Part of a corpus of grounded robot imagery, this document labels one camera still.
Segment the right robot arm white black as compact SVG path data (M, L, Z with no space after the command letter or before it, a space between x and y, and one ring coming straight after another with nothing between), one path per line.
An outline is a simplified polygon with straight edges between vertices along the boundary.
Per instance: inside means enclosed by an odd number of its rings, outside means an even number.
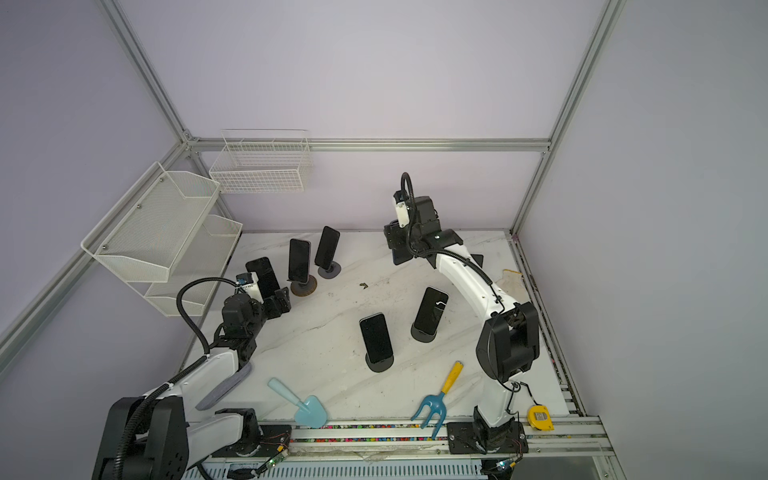
M530 302L505 293L471 256L463 239L444 230L428 196L393 195L396 219L384 227L393 263L426 260L445 276L482 321L475 355L487 377L477 405L484 426L498 428L512 418L509 382L529 371L541 353L539 315Z

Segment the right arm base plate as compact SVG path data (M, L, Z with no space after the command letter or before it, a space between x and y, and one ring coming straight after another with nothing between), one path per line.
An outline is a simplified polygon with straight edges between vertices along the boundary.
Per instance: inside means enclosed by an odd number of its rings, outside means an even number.
M499 427L487 427L480 422L450 422L447 437L451 454L515 456L529 452L523 424L516 420Z

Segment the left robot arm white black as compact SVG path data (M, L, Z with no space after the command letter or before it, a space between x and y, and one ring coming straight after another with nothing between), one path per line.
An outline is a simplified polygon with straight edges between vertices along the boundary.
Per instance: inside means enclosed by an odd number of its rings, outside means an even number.
M180 479L210 457L262 457L260 476L289 454L290 427L262 428L252 408L221 401L252 371L264 324L289 312L286 288L254 298L228 297L205 353L155 390L110 408L92 476L95 479Z

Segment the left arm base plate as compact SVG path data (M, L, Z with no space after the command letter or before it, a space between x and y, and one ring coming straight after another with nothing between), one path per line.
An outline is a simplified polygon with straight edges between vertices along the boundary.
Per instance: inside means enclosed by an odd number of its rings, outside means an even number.
M288 448L293 427L290 424L263 424L252 408L226 408L215 416L237 414L243 419L239 440L212 454L213 458L268 458L278 453L278 448Z

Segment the phone from stand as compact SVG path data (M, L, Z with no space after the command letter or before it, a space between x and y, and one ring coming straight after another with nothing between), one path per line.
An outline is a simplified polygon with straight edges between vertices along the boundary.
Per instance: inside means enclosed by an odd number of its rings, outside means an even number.
M416 324L440 324L443 312L449 301L449 295L433 287L427 287L420 303L416 318Z
M383 313L375 313L359 321L359 327L366 347L366 354L371 363L381 363L394 359L394 352Z

